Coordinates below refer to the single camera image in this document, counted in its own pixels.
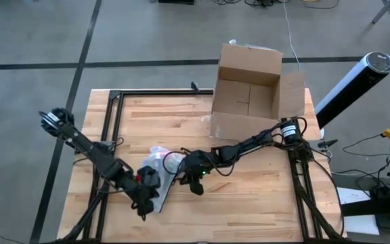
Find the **concrete floor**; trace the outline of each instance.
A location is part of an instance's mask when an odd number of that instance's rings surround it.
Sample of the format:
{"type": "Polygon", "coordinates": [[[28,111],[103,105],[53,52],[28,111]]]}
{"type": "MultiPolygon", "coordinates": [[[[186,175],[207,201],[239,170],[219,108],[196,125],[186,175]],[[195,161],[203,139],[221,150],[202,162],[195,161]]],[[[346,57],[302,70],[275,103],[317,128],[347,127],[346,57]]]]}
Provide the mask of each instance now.
{"type": "MultiPolygon", "coordinates": [[[[95,0],[0,0],[0,64],[78,62],[94,5],[95,0]]],[[[286,6],[299,57],[390,54],[389,14],[370,24],[383,6],[381,1],[342,0],[331,10],[304,8],[298,0],[286,6]]],[[[243,2],[218,6],[210,0],[196,0],[193,6],[103,0],[87,62],[216,59],[221,44],[230,39],[292,57],[281,5],[259,9],[243,2]]],[[[303,63],[314,104],[354,64],[303,63]]],[[[285,71],[295,69],[296,64],[284,65],[285,71]]],[[[0,235],[4,237],[29,242],[55,146],[40,128],[37,111],[65,106],[74,73],[71,68],[0,70],[0,235]]],[[[86,68],[74,101],[76,125],[81,126],[93,88],[188,87],[191,81],[213,87],[215,77],[216,65],[86,68]]],[[[351,156],[341,149],[387,127],[390,76],[326,126],[326,137],[339,139],[332,147],[331,170],[377,170],[384,158],[351,156]]],[[[388,146],[386,140],[375,140],[356,150],[377,153],[388,146]]],[[[72,160],[72,151],[65,148],[41,241],[56,237],[72,160]]]]}

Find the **wooden table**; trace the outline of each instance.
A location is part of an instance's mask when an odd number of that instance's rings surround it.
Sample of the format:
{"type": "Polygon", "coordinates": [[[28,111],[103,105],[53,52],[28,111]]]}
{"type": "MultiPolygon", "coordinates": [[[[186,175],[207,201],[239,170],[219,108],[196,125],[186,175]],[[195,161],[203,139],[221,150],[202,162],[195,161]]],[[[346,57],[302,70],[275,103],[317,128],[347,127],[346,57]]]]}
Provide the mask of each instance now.
{"type": "MultiPolygon", "coordinates": [[[[91,92],[82,128],[91,140],[100,139],[108,91],[91,92]]],[[[211,102],[212,96],[125,98],[120,129],[125,142],[117,147],[116,156],[138,169],[143,158],[149,155],[151,146],[163,146],[169,150],[179,150],[182,146],[190,150],[208,150],[211,146],[234,144],[235,141],[209,137],[211,102]]],[[[305,91],[305,118],[308,121],[305,138],[320,139],[308,89],[305,91]]],[[[315,154],[315,157],[329,169],[323,156],[315,154]]],[[[317,206],[339,232],[339,203],[332,183],[316,164],[310,163],[309,166],[317,206]]],[[[91,175],[89,161],[73,167],[58,238],[70,231],[87,208],[91,175]]],[[[102,241],[302,241],[285,151],[277,148],[258,150],[241,158],[230,177],[212,171],[202,184],[203,196],[191,193],[188,185],[172,186],[162,213],[148,214],[145,222],[130,208],[131,201],[126,195],[110,195],[102,241]]],[[[306,213],[312,226],[309,211],[306,213]]],[[[96,222],[93,220],[92,236],[96,222]]]]}

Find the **cardboard box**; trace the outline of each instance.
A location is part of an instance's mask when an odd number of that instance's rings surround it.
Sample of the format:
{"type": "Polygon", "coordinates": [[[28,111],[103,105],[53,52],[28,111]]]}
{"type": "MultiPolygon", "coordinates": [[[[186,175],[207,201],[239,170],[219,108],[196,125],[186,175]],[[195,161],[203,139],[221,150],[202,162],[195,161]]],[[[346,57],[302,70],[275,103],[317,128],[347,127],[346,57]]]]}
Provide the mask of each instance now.
{"type": "Polygon", "coordinates": [[[303,115],[301,73],[281,75],[276,50],[224,44],[213,98],[210,135],[244,140],[281,118],[303,115]]]}

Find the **plastic bag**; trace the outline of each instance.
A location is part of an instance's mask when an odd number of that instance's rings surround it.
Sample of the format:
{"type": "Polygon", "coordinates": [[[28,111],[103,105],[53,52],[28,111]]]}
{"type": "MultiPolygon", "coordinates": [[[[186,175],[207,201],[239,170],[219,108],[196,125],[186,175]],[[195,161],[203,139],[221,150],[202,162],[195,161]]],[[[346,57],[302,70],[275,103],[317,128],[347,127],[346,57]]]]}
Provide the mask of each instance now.
{"type": "Polygon", "coordinates": [[[151,201],[153,202],[154,212],[160,213],[160,211],[162,210],[163,203],[167,198],[171,183],[174,180],[175,172],[177,172],[181,160],[185,157],[185,155],[180,153],[170,153],[170,150],[167,150],[166,148],[163,148],[161,146],[151,147],[150,152],[150,155],[148,155],[148,157],[144,159],[142,167],[148,165],[151,168],[155,169],[159,174],[160,187],[156,189],[159,194],[159,197],[155,197],[151,199],[151,201]],[[165,161],[165,167],[169,172],[173,174],[168,173],[163,168],[162,162],[165,156],[167,157],[165,161]]]}

